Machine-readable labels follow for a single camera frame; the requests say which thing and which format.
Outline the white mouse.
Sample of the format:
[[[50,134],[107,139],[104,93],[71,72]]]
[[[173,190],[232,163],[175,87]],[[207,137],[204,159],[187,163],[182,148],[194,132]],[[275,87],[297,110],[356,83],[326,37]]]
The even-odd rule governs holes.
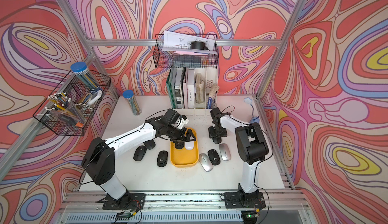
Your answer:
[[[194,143],[194,142],[186,142],[186,143],[185,143],[185,149],[186,149],[186,150],[193,150],[193,149],[194,149],[194,146],[195,146],[195,143]]]

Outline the yellow storage tray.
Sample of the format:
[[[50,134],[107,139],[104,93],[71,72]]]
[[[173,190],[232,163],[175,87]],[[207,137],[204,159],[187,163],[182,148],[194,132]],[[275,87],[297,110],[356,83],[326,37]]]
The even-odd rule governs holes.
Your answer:
[[[198,140],[189,142],[190,149],[183,146],[176,149],[175,144],[170,142],[170,162],[178,168],[192,167],[199,161]]]

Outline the black mouse with flower sticker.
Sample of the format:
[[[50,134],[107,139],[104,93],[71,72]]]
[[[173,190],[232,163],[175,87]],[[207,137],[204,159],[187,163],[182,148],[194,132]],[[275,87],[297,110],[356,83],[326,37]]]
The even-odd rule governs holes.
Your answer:
[[[219,165],[221,162],[220,156],[215,149],[211,149],[208,151],[208,157],[214,166]]]

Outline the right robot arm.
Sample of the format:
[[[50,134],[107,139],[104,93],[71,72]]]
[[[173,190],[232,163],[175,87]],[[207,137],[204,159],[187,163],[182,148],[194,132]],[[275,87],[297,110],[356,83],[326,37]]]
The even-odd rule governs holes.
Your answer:
[[[269,147],[264,137],[264,131],[259,123],[245,123],[234,118],[230,113],[224,113],[219,108],[210,110],[213,126],[209,127],[209,138],[215,144],[220,144],[227,132],[235,133],[237,152],[244,162],[242,180],[238,186],[238,197],[241,202],[252,201],[259,197],[259,187],[256,176],[261,163],[269,154]]]

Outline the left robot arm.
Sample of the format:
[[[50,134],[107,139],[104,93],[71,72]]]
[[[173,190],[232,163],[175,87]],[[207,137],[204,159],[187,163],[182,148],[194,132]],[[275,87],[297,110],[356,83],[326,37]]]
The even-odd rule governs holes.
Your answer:
[[[129,191],[115,174],[115,161],[121,155],[147,141],[165,137],[182,149],[188,142],[195,142],[193,130],[186,128],[189,119],[171,108],[164,114],[153,114],[139,127],[116,137],[93,139],[81,162],[84,171],[93,183],[100,186],[108,196],[116,201],[129,195]]]

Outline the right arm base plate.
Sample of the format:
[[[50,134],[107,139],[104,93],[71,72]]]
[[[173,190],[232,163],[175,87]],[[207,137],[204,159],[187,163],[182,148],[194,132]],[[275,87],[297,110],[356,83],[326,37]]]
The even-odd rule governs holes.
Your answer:
[[[225,192],[223,194],[223,201],[227,209],[253,208],[262,210],[267,207],[263,193],[259,191],[252,193],[245,193],[243,191]]]

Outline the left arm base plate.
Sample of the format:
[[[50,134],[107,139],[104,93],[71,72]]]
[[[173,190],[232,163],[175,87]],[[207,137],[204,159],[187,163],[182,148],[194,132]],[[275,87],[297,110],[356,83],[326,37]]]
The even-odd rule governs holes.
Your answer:
[[[103,210],[142,210],[146,194],[125,193],[120,199],[115,200],[107,195],[103,201]]]

